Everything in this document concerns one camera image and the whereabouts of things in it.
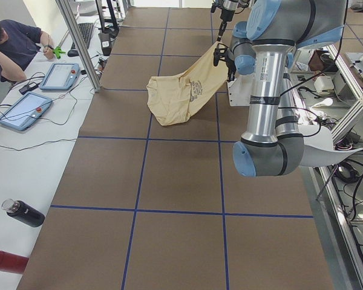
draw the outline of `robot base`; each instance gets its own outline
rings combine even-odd
[[[227,83],[230,106],[249,106],[250,94],[252,92],[254,74],[239,76],[232,82]]]

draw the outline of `yellow cloth bag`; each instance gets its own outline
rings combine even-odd
[[[148,107],[162,126],[187,122],[218,91],[227,79],[227,66],[214,66],[218,42],[189,69],[176,76],[151,77]]]

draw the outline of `dark blue shirt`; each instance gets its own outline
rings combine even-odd
[[[8,40],[0,44],[0,51],[25,70],[40,50],[36,44],[41,42],[41,29],[13,20],[0,21],[0,25],[8,34]],[[1,76],[1,66],[0,80],[2,82],[7,80]]]

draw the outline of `grid floor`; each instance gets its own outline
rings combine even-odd
[[[344,50],[363,51],[357,21]],[[161,127],[146,107],[149,78],[189,68],[219,24],[208,9],[129,10],[18,289],[333,289],[300,171],[236,172],[247,108],[225,86],[187,123]]]

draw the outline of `black water bottle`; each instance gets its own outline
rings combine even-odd
[[[6,199],[2,203],[1,208],[5,210],[10,217],[31,227],[38,227],[43,224],[44,215],[23,201]]]

